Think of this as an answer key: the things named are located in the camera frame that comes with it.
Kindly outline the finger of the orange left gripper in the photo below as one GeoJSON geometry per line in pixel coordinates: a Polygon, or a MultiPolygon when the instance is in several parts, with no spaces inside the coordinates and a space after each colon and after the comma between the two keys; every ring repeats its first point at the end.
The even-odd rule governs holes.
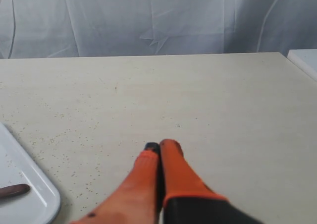
{"type": "Polygon", "coordinates": [[[118,188],[74,224],[157,224],[160,216],[160,148],[149,142],[118,188]]]}

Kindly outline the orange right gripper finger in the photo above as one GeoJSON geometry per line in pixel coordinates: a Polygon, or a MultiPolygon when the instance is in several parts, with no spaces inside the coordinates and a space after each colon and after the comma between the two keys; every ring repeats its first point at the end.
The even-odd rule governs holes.
{"type": "Polygon", "coordinates": [[[180,144],[160,142],[165,182],[165,224],[259,224],[256,218],[234,207],[227,198],[212,191],[190,167],[180,144]]]}

